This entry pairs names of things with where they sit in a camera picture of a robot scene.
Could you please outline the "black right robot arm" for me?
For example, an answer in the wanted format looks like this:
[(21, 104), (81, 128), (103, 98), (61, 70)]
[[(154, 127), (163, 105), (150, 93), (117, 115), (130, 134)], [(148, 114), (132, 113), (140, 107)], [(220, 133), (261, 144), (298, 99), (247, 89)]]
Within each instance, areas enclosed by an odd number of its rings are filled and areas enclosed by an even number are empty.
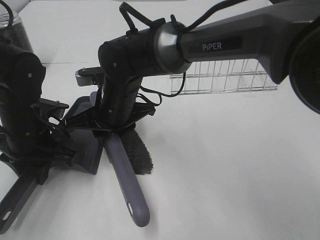
[(297, 97), (320, 111), (320, 3), (274, 0), (270, 6), (205, 24), (234, 0), (211, 7), (193, 24), (150, 20), (127, 3), (125, 35), (98, 49), (99, 67), (76, 73), (80, 86), (97, 85), (95, 105), (65, 120), (68, 129), (119, 131), (155, 112), (136, 102), (142, 79), (185, 74), (193, 62), (256, 59), (275, 84), (290, 79)]

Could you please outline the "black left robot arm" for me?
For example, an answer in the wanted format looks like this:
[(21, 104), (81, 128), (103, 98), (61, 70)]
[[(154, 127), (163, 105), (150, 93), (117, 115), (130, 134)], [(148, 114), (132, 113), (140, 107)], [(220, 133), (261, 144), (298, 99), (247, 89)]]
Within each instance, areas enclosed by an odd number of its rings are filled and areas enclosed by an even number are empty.
[(44, 99), (46, 68), (32, 52), (0, 43), (0, 151), (17, 174), (29, 170), (42, 185), (51, 163), (70, 164), (75, 151), (62, 121), (69, 106)]

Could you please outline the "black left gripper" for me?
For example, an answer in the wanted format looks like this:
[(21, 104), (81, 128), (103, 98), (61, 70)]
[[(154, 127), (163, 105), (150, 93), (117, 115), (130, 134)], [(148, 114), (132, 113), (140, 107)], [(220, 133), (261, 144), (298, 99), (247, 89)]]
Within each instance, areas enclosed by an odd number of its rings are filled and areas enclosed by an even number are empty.
[[(65, 144), (70, 139), (63, 118), (45, 119), (40, 100), (23, 105), (16, 100), (0, 101), (0, 151), (11, 161), (73, 163), (76, 151)], [(50, 164), (38, 167), (36, 182), (43, 185), (48, 179)]]

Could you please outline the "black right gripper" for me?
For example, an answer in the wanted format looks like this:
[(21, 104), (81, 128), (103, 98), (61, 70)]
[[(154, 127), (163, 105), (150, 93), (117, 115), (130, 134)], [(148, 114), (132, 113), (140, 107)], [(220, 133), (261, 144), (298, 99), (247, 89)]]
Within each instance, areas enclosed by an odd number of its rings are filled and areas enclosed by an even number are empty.
[(150, 103), (136, 102), (142, 77), (134, 77), (124, 84), (112, 83), (107, 77), (98, 87), (95, 105), (65, 120), (69, 130), (84, 129), (118, 132), (142, 118), (155, 114)]

